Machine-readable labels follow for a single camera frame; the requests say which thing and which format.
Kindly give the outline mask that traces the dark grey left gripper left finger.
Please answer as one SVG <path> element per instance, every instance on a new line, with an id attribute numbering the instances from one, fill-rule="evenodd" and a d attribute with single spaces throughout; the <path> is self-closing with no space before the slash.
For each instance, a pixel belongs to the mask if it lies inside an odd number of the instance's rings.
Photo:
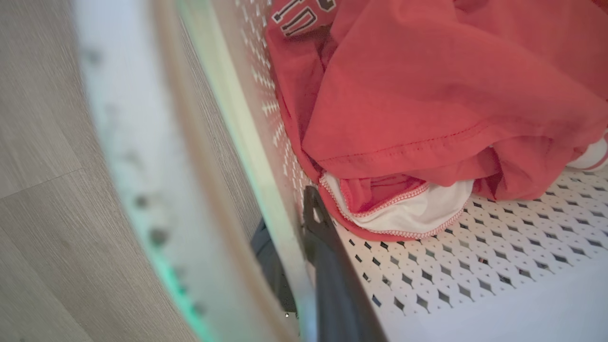
<path id="1" fill-rule="evenodd" d="M 251 238 L 250 246 L 261 266 L 267 285 L 278 299 L 282 309 L 287 313 L 297 313 L 295 298 L 264 219 L 260 220 Z"/>

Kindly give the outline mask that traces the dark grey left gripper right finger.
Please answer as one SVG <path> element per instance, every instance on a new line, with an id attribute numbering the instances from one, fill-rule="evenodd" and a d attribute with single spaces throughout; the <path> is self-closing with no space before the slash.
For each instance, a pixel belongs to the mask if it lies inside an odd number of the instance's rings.
<path id="1" fill-rule="evenodd" d="M 359 281 L 321 195 L 304 189 L 306 257 L 314 267 L 320 342 L 386 342 L 387 336 Z"/>

